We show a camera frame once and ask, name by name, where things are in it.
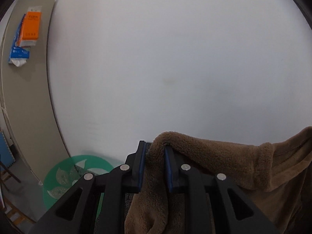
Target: floor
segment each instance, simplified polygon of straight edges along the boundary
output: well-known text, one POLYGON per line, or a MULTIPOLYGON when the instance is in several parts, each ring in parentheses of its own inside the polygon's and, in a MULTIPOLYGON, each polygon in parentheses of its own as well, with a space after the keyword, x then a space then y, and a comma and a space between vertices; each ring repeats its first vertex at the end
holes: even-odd
MULTIPOLYGON (((10 191, 4 189, 4 196, 23 213, 37 221, 46 212, 42 186, 20 158, 17 158, 10 170, 21 180, 21 184, 13 178, 7 180, 5 184, 10 191)), ((32 224, 24 221, 18 227, 27 234, 32 224)))

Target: white leaf pattern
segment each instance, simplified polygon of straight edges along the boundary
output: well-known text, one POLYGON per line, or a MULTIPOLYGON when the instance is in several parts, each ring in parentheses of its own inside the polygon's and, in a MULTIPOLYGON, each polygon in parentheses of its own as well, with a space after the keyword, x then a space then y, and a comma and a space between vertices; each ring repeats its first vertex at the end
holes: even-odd
POLYGON ((79 173, 75 166, 73 166, 71 170, 69 171, 69 178, 71 180, 80 179, 79 173))
POLYGON ((58 168, 57 174, 56 174, 57 182, 60 185, 70 186, 68 173, 63 171, 62 169, 58 168))
POLYGON ((87 161, 87 159, 81 160, 77 163, 75 163, 75 165, 79 166, 80 168, 84 169, 85 168, 85 162, 87 161))
POLYGON ((54 199, 59 199, 62 197, 62 195, 64 193, 66 193, 66 191, 68 190, 68 188, 65 187, 54 187, 52 190, 48 191, 48 194, 54 198, 54 199))

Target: green round mat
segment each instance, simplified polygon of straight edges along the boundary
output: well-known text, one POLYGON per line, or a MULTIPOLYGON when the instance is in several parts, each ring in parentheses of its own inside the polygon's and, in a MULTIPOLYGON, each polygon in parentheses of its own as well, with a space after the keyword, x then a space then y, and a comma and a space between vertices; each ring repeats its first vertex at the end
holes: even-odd
POLYGON ((90 155, 74 156, 63 160, 55 165, 44 179, 43 201, 46 208, 51 208, 85 173, 101 175, 112 169, 113 166, 106 160, 90 155))

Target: white tissue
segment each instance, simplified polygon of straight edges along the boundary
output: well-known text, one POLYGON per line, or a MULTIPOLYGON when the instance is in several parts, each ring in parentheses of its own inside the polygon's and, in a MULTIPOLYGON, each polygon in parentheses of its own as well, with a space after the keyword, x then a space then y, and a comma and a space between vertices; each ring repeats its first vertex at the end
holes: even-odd
POLYGON ((10 63, 13 63, 17 67, 23 66, 27 62, 26 59, 18 59, 18 58, 11 58, 10 63))

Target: wooden chair leg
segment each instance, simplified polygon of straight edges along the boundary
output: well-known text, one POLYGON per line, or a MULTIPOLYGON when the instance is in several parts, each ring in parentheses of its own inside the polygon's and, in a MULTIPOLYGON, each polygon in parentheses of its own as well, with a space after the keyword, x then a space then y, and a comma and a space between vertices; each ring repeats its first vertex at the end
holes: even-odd
POLYGON ((24 234, 17 226, 13 224, 10 218, 7 217, 8 222, 11 224, 11 226, 15 229, 16 234, 24 234))
POLYGON ((7 215, 7 218, 11 218, 12 216, 15 215, 15 210, 14 209, 11 209, 6 215, 7 215))
POLYGON ((0 161, 0 165, 7 171, 8 174, 10 174, 18 183, 21 183, 21 181, 0 161))
POLYGON ((28 217, 27 215, 25 215, 22 211, 20 211, 17 207, 15 207, 7 198, 4 197, 4 201, 7 205, 10 206, 11 209, 13 209, 13 211, 15 211, 16 213, 18 213, 20 216, 15 220, 19 223, 21 223, 23 220, 28 220, 29 222, 31 222, 32 224, 35 224, 36 222, 34 220, 32 220, 30 217, 28 217))
POLYGON ((3 185, 3 187, 9 192, 9 188, 7 188, 7 185, 1 180, 1 178, 0 178, 0 182, 3 185))
POLYGON ((2 181, 6 182, 9 178, 11 178, 12 176, 10 174, 8 174, 2 181))

